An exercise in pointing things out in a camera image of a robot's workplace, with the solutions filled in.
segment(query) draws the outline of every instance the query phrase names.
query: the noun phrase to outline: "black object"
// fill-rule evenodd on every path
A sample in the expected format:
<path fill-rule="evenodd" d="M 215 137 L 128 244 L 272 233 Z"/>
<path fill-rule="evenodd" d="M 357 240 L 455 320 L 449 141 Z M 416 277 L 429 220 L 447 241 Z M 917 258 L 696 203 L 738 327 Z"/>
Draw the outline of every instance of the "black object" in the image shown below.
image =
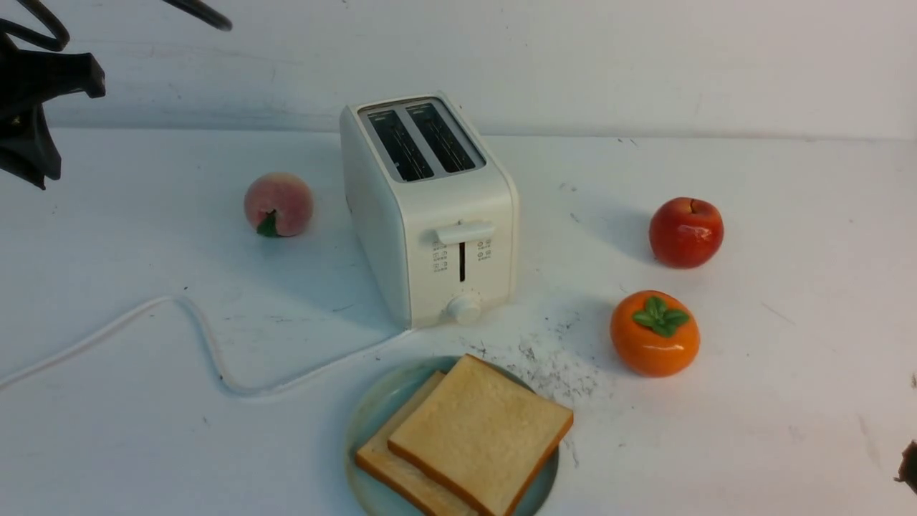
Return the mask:
<path fill-rule="evenodd" d="M 51 139 L 43 103 L 71 93 L 105 96 L 105 72 L 93 54 L 55 54 L 70 42 L 67 28 L 39 0 L 18 0 L 51 33 L 0 19 L 0 168 L 45 189 L 61 178 L 61 155 Z M 232 22 L 201 0 L 163 0 L 204 23 L 229 31 Z M 10 36 L 44 50 L 20 50 Z"/>
<path fill-rule="evenodd" d="M 901 466 L 898 468 L 896 482 L 903 482 L 917 494 L 917 441 L 911 441 L 908 447 L 901 452 Z"/>

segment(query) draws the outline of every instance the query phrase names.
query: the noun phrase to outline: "apple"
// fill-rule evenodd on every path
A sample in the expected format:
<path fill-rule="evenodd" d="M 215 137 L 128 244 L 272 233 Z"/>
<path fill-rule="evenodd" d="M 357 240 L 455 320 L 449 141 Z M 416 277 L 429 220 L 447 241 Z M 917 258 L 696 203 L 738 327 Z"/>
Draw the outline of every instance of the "apple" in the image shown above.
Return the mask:
<path fill-rule="evenodd" d="M 315 202 L 309 186 L 293 174 L 272 172 L 245 193 L 245 218 L 265 237 L 292 237 L 305 231 Z"/>
<path fill-rule="evenodd" d="M 723 244 L 723 217 L 709 202 L 676 197 L 649 221 L 649 246 L 660 263 L 690 269 L 713 258 Z"/>

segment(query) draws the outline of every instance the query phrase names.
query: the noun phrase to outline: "white wall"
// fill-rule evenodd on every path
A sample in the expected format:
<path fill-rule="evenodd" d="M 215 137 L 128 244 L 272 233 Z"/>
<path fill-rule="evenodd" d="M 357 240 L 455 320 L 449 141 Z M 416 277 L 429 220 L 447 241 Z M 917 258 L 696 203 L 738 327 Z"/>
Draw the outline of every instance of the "white wall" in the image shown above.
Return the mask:
<path fill-rule="evenodd" d="M 445 89 L 491 134 L 917 137 L 914 0 L 208 1 L 232 32 L 45 0 L 108 84 L 51 123 L 336 130 L 347 102 Z"/>

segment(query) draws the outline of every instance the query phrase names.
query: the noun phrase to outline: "white tabletop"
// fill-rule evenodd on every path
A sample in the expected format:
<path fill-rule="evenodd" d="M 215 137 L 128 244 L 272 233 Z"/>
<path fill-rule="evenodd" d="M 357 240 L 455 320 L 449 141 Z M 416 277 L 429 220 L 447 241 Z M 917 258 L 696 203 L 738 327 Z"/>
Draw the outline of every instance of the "white tabletop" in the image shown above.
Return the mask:
<path fill-rule="evenodd" d="M 337 135 L 54 138 L 64 177 L 46 192 L 0 175 L 0 376 L 167 294 L 203 309 L 251 387 L 398 331 L 351 230 Z M 917 438 L 917 145 L 488 140 L 523 202 L 513 304 L 261 402 L 221 390 L 188 313 L 157 306 L 0 392 L 2 512 L 360 514 L 343 473 L 351 409 L 395 366 L 465 352 L 575 409 L 544 514 L 917 508 L 892 480 Z M 275 170 L 315 190 L 303 237 L 264 239 L 244 219 L 246 187 Z M 674 196 L 724 214 L 703 268 L 650 259 L 649 216 Z M 701 326 L 678 376 L 635 376 L 611 348 L 614 303 L 649 288 Z"/>

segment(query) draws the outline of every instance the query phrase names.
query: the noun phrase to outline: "plate rim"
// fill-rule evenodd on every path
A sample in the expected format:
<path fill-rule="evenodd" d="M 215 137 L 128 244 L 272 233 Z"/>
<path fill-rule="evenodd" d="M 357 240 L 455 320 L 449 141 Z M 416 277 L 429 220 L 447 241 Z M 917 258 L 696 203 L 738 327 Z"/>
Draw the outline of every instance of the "plate rim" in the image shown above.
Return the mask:
<path fill-rule="evenodd" d="M 357 423 L 358 416 L 364 409 L 370 406 L 370 403 L 373 401 L 374 398 L 377 398 L 379 396 L 379 395 L 374 395 L 373 393 L 377 392 L 380 386 L 383 386 L 389 382 L 395 382 L 396 377 L 405 375 L 411 369 L 429 369 L 431 375 L 433 374 L 433 372 L 437 370 L 446 374 L 449 371 L 451 371 L 453 367 L 455 367 L 455 364 L 459 361 L 459 359 L 462 356 L 465 356 L 465 354 L 470 354 L 470 353 L 455 354 L 455 355 L 444 354 L 444 355 L 427 356 L 423 358 L 416 358 L 416 359 L 408 360 L 400 365 L 396 365 L 395 367 L 392 367 L 387 372 L 380 375 L 378 379 L 376 379 L 376 381 L 374 381 L 369 386 L 369 388 L 367 388 L 364 391 L 363 395 L 360 396 L 359 401 L 355 405 L 353 411 L 350 413 L 350 417 L 348 418 L 347 428 L 345 429 L 345 432 L 344 432 L 344 471 L 345 471 L 345 475 L 347 476 L 347 482 L 348 482 L 348 486 L 350 487 L 351 494 L 356 499 L 358 505 L 370 516 L 376 514 L 375 510 L 373 508 L 369 508 L 369 507 L 366 507 L 366 505 L 364 505 L 363 500 L 360 498 L 360 496 L 357 495 L 357 489 L 354 486 L 354 483 L 357 481 L 356 474 L 358 474 L 359 471 L 362 471 L 359 469 L 359 466 L 357 466 L 356 461 L 354 460 L 354 456 L 356 454 L 356 451 L 359 449 L 360 446 L 362 446 L 362 444 L 359 444 L 359 445 L 355 444 L 351 446 L 349 443 L 357 442 L 356 439 L 351 439 L 351 436 L 356 437 L 356 435 L 354 434 L 357 431 L 355 425 Z M 524 387 L 528 391 L 537 394 L 537 392 L 530 385 L 528 385 L 521 377 L 507 370 L 505 367 L 502 367 L 501 365 L 498 365 L 498 364 L 494 364 L 493 362 L 487 361 L 478 356 L 475 356 L 475 358 L 478 358 L 479 360 L 482 360 L 485 364 L 496 368 L 498 371 L 500 371 L 501 374 L 513 380 L 516 384 Z M 545 493 L 544 498 L 541 500 L 541 503 L 536 507 L 535 512 L 533 514 L 538 514 L 541 511 L 541 508 L 544 507 L 545 502 L 547 502 L 547 499 L 550 497 L 551 493 L 554 491 L 554 485 L 557 482 L 558 472 L 560 470 L 560 446 L 558 446 L 554 450 L 554 452 L 548 456 L 548 459 L 545 461 L 544 465 L 542 466 L 542 471 L 546 468 L 546 466 L 552 463 L 554 463 L 554 467 L 552 467 L 553 471 L 550 473 L 550 478 L 549 478 L 548 485 L 547 485 L 547 492 Z M 377 480 L 376 478 L 373 478 L 372 476 L 370 476 L 370 479 L 373 480 L 374 482 L 378 482 L 379 484 L 385 486 L 387 489 L 392 489 L 386 486 L 384 483 Z"/>

